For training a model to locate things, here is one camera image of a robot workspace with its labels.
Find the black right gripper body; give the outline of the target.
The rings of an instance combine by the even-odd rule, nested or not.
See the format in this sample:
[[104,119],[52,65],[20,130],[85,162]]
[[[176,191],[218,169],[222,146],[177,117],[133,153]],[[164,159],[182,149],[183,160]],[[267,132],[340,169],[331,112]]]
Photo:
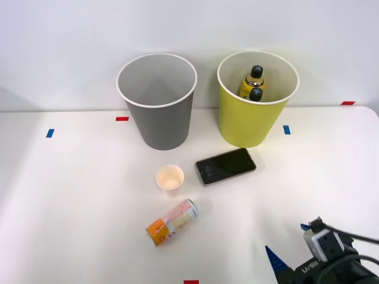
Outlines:
[[292,277],[277,277],[278,283],[364,283],[364,256],[356,251],[327,251],[326,260],[313,257],[296,269]]

